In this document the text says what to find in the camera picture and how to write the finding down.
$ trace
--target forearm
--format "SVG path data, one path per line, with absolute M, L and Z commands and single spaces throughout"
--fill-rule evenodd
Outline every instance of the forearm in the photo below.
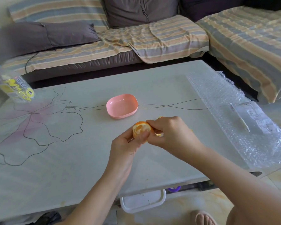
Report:
M 103 224 L 122 184 L 123 180 L 118 174 L 105 171 L 62 225 Z
M 212 180 L 255 224 L 281 224 L 281 192 L 219 155 L 204 150 L 192 166 Z

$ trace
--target slipper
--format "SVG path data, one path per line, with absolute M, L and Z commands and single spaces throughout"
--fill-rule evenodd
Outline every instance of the slipper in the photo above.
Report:
M 207 215 L 209 217 L 209 219 L 212 221 L 212 225 L 217 225 L 217 222 L 215 221 L 215 219 L 206 211 L 202 211 L 202 210 L 195 210 L 191 212 L 191 221 L 194 221 L 194 224 L 197 225 L 197 217 L 198 215 Z

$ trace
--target orange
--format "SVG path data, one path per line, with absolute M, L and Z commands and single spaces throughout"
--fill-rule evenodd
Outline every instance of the orange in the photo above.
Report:
M 132 132 L 133 132 L 133 137 L 136 138 L 143 132 L 154 132 L 152 126 L 150 126 L 147 122 L 145 121 L 139 121 L 132 127 Z

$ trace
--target plastic bottle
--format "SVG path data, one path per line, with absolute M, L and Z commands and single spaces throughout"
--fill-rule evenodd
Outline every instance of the plastic bottle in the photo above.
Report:
M 0 89 L 16 103 L 28 103 L 34 98 L 34 91 L 15 71 L 0 68 Z

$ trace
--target striped cloth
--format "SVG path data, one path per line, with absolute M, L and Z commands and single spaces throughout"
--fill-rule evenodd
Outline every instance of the striped cloth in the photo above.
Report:
M 108 29 L 101 0 L 24 0 L 8 7 L 14 22 L 64 23 L 83 20 L 96 31 Z
M 258 100 L 281 98 L 281 11 L 236 7 L 199 20 L 210 54 L 258 91 Z
M 98 33 L 101 41 L 66 49 L 44 51 L 8 60 L 2 67 L 21 75 L 37 69 L 77 64 L 115 56 L 134 50 L 146 63 L 155 63 L 193 54 L 203 55 L 209 50 L 206 32 L 189 19 L 177 15 L 148 25 L 110 29 Z

